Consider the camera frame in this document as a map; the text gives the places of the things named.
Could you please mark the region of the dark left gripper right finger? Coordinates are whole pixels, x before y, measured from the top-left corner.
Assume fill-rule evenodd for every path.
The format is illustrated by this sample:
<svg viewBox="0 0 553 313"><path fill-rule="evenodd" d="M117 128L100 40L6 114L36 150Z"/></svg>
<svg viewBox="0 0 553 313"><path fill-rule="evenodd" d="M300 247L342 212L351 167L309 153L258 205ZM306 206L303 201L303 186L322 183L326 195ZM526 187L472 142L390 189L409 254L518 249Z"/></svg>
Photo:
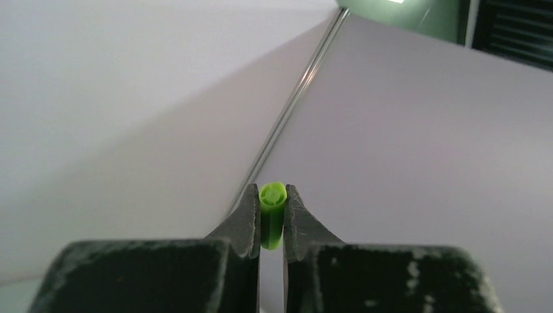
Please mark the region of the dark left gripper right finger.
<svg viewBox="0 0 553 313"><path fill-rule="evenodd" d="M288 185L283 266L286 312L502 312L465 250L346 243Z"/></svg>

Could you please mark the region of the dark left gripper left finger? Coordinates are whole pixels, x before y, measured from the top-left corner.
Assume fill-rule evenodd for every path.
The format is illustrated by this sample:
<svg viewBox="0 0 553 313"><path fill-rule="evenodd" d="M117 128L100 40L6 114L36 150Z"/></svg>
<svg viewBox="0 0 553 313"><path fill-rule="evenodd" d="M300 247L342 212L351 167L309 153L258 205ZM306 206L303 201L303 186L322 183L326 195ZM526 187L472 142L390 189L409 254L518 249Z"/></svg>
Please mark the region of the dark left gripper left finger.
<svg viewBox="0 0 553 313"><path fill-rule="evenodd" d="M260 201L200 239L76 241L53 260L30 312L258 312Z"/></svg>

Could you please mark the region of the light green pen cap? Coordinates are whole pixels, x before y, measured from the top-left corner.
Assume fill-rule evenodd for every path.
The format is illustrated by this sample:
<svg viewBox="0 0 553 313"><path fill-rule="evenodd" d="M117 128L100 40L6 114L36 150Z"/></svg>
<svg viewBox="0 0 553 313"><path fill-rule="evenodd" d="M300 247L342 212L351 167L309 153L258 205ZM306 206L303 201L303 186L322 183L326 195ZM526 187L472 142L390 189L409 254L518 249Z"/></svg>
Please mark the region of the light green pen cap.
<svg viewBox="0 0 553 313"><path fill-rule="evenodd" d="M288 199L286 186L280 181L263 185L259 191L260 242L266 250L280 246L284 223L284 208Z"/></svg>

